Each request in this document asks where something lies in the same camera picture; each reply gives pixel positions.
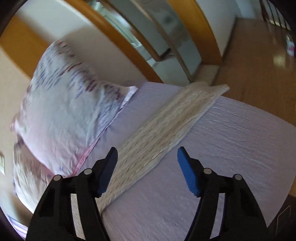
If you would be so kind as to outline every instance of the wall outlet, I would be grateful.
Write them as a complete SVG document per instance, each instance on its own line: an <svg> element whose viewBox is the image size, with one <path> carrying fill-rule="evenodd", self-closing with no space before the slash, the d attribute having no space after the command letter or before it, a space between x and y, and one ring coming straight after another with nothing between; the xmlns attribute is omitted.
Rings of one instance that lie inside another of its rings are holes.
<svg viewBox="0 0 296 241"><path fill-rule="evenodd" d="M0 172L5 175L4 155L0 152Z"/></svg>

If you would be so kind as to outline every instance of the silver bolt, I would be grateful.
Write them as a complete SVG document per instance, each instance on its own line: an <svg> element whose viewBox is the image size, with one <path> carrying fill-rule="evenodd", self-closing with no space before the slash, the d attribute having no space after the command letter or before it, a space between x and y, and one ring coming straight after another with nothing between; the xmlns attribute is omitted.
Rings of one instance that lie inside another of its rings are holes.
<svg viewBox="0 0 296 241"><path fill-rule="evenodd" d="M240 174L235 174L234 178L238 181L240 181L242 179L242 176Z"/></svg>
<svg viewBox="0 0 296 241"><path fill-rule="evenodd" d="M204 174L211 174L212 170L210 168L205 168L204 169Z"/></svg>
<svg viewBox="0 0 296 241"><path fill-rule="evenodd" d="M55 181L59 181L61 178L62 178L61 175L55 175L55 176L54 176L54 180L55 180Z"/></svg>
<svg viewBox="0 0 296 241"><path fill-rule="evenodd" d="M84 172L83 172L85 175L89 175L92 173L92 169L88 168L88 169L85 169Z"/></svg>

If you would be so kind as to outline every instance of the mattress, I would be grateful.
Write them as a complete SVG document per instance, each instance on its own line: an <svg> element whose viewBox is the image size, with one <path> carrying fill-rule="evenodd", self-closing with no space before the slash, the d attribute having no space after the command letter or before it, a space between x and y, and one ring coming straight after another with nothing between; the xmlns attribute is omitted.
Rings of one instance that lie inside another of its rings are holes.
<svg viewBox="0 0 296 241"><path fill-rule="evenodd" d="M108 127L81 171L119 147L181 87L146 82ZM103 212L111 240L184 240L199 198L188 189L177 162L184 146L192 158L217 174L240 173L269 225L285 201L296 174L296 128L247 104L220 97L161 162ZM212 237L223 212L219 197Z"/></svg>

